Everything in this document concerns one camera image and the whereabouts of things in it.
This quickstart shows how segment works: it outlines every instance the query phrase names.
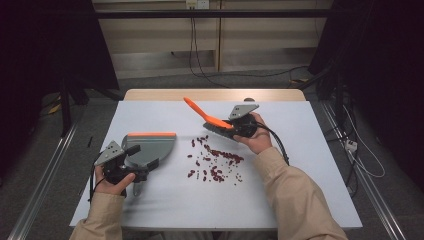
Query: beige jacket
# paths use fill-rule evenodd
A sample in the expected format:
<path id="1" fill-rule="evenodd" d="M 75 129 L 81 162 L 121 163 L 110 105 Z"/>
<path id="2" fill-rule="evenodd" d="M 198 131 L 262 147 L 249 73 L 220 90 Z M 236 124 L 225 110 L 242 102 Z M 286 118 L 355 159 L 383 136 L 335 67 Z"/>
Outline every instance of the beige jacket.
<path id="1" fill-rule="evenodd" d="M 256 157 L 254 165 L 278 221 L 278 239 L 347 239 L 331 217 L 321 189 L 303 171 L 287 166 L 274 147 Z M 72 233 L 74 239 L 122 239 L 124 198 L 95 193 L 90 212 Z"/>

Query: floor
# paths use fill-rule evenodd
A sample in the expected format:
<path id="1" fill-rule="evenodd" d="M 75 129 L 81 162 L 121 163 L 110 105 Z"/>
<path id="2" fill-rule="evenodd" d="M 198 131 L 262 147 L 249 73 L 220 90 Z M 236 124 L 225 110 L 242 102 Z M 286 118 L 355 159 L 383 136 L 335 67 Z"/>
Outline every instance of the floor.
<path id="1" fill-rule="evenodd" d="M 146 73 L 145 78 L 135 78 L 133 75 L 130 79 L 120 79 L 121 92 L 126 89 L 137 87 L 154 86 L 157 88 L 181 88 L 181 87 L 216 87 L 204 78 L 195 77 L 191 74 L 188 65 L 187 53 L 171 53 L 159 54 L 157 56 L 148 56 L 149 59 L 157 59 L 156 63 L 150 61 L 150 68 L 154 71 Z M 213 72 L 211 63 L 212 54 L 202 52 L 201 59 L 205 62 L 205 69 L 209 74 Z M 146 56 L 137 56 L 136 59 L 142 59 Z M 270 57 L 269 60 L 275 58 L 278 62 L 278 54 Z M 131 71 L 137 65 L 131 60 L 114 57 L 114 65 L 116 69 L 123 69 L 127 66 Z M 233 69 L 240 70 L 239 66 L 246 61 L 246 56 L 233 60 Z M 310 75 L 305 69 L 294 70 L 284 74 L 277 74 L 272 77 L 252 77 L 252 75 L 263 75 L 280 73 L 287 68 L 278 68 L 277 70 L 265 70 L 263 66 L 258 66 L 255 71 L 249 71 L 249 76 L 222 76 L 211 78 L 214 82 L 228 84 L 229 86 L 247 86 L 249 88 L 285 88 L 291 85 L 295 87 L 292 79 L 309 78 Z M 175 72 L 166 69 L 179 69 Z M 96 155 L 104 135 L 107 132 L 113 113 L 116 108 L 116 102 L 104 98 L 96 92 L 87 91 L 90 95 L 90 103 L 87 106 L 71 106 L 73 119 L 80 119 L 78 128 L 75 130 L 72 142 L 68 146 L 68 150 L 62 156 L 62 160 L 57 166 L 57 172 L 51 177 L 52 182 L 46 189 L 46 195 L 41 204 L 32 208 L 38 212 L 34 219 L 27 219 L 30 228 L 24 232 L 23 238 L 20 239 L 67 239 L 72 229 L 68 227 L 70 218 L 73 215 L 75 206 L 78 203 L 79 193 L 87 182 L 90 162 Z M 323 110 L 323 102 L 318 101 L 314 93 L 313 87 L 304 92 L 308 101 L 311 102 L 317 120 L 323 130 L 323 133 L 331 130 L 328 116 Z M 46 96 L 44 101 L 49 102 L 56 95 Z M 381 158 L 381 162 L 385 167 L 386 176 L 383 178 L 373 178 L 372 182 L 379 190 L 379 194 L 385 199 L 385 203 L 395 216 L 397 222 L 405 234 L 404 238 L 399 239 L 420 239 L 424 236 L 424 194 L 411 182 L 411 180 L 397 167 L 396 161 L 390 154 L 390 151 L 381 146 L 372 131 L 371 126 L 367 124 L 366 119 L 360 115 L 360 109 L 356 110 L 358 119 L 358 131 L 361 137 L 373 152 Z M 61 134 L 61 116 L 60 113 L 53 115 L 41 114 L 37 127 L 30 136 L 29 144 L 25 146 L 19 163 L 12 169 L 8 176 L 4 179 L 3 187 L 0 189 L 0 238 L 7 238 L 20 219 L 23 209 L 31 200 L 32 193 L 37 189 L 40 179 L 45 176 L 47 166 L 51 164 L 51 156 L 56 154 L 56 147 L 60 144 Z M 334 133 L 326 135 L 327 139 L 334 138 Z M 343 177 L 347 177 L 349 164 L 346 161 L 345 153 L 338 141 L 330 141 L 329 148 L 341 170 Z M 367 166 L 369 171 L 380 173 L 381 167 L 374 160 L 371 153 L 361 147 L 361 159 Z M 359 190 L 353 198 L 353 202 L 357 208 L 364 227 L 362 229 L 347 231 L 350 239 L 395 239 L 388 234 L 386 227 L 382 224 L 381 216 L 377 214 L 376 205 L 370 198 L 370 194 L 365 190 L 364 183 L 359 180 Z M 128 230 L 125 231 L 126 239 L 139 239 L 137 233 Z"/>

